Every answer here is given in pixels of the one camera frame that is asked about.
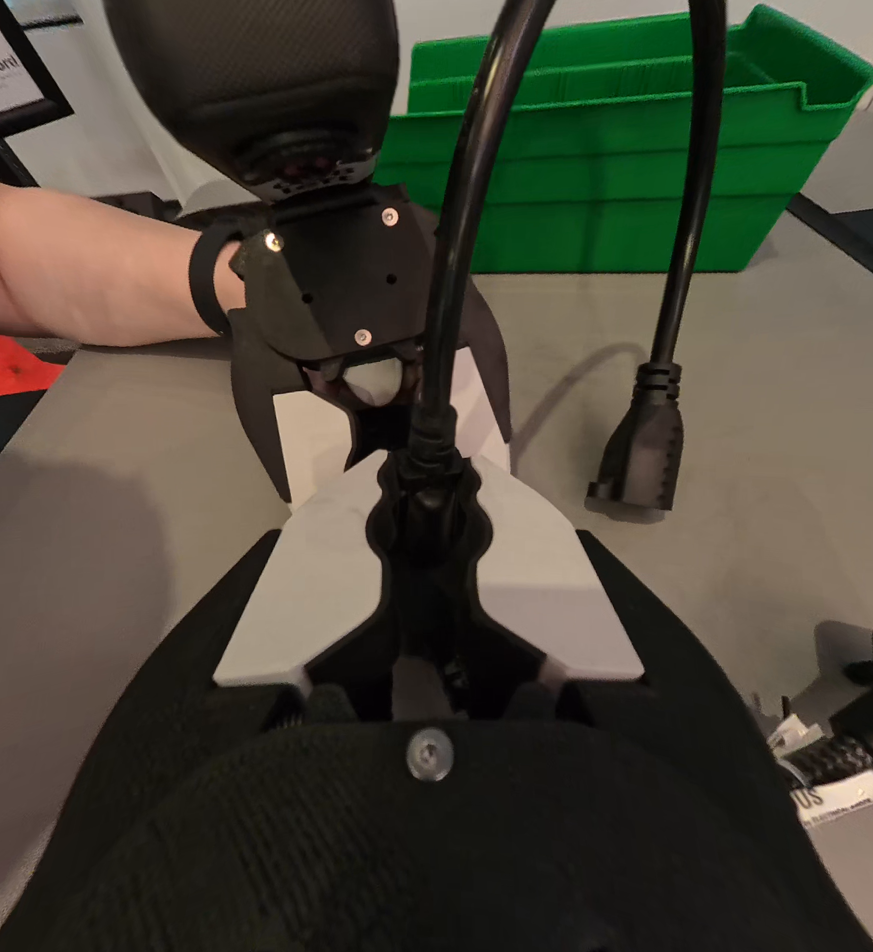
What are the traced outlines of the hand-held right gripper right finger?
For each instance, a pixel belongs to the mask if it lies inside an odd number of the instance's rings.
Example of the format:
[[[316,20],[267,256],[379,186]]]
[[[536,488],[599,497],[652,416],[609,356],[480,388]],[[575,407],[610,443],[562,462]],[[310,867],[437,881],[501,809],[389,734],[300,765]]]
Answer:
[[[490,545],[476,565],[490,620],[540,651],[537,680],[636,682],[644,666],[572,523],[489,459],[472,459]]]

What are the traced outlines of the green plastic bin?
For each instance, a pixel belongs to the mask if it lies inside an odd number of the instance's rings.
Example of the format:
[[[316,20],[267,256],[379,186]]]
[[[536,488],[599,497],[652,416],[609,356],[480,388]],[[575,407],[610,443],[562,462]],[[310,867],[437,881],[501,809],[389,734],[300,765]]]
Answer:
[[[695,268],[736,272],[873,87],[873,65],[770,6],[727,31]],[[471,270],[663,273],[692,106],[687,12],[545,30],[514,100]]]

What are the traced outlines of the person's left forearm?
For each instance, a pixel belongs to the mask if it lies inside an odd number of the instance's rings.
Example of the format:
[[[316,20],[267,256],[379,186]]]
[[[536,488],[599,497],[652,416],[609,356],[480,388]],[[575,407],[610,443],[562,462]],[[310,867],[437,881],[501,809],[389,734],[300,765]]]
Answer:
[[[0,334],[135,348],[215,332],[189,285],[196,231],[0,183]]]

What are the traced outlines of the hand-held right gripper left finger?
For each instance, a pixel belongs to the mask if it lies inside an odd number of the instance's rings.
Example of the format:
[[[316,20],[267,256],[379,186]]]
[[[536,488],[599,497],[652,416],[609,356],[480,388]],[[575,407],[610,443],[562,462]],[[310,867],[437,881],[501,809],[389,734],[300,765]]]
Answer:
[[[312,686],[308,665],[367,622],[383,569],[367,540],[381,498],[377,450],[318,490],[280,531],[219,660],[217,686]]]

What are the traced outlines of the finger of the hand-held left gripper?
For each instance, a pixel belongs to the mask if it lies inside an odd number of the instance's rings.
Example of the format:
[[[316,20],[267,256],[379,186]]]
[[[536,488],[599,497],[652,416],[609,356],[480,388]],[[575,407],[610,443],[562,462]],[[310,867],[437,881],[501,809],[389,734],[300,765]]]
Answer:
[[[463,458],[484,457],[500,468],[511,466],[511,455],[470,349],[455,353],[453,407],[455,446]]]
[[[289,488],[290,511],[335,482],[352,465],[357,419],[324,395],[297,390],[273,397]]]

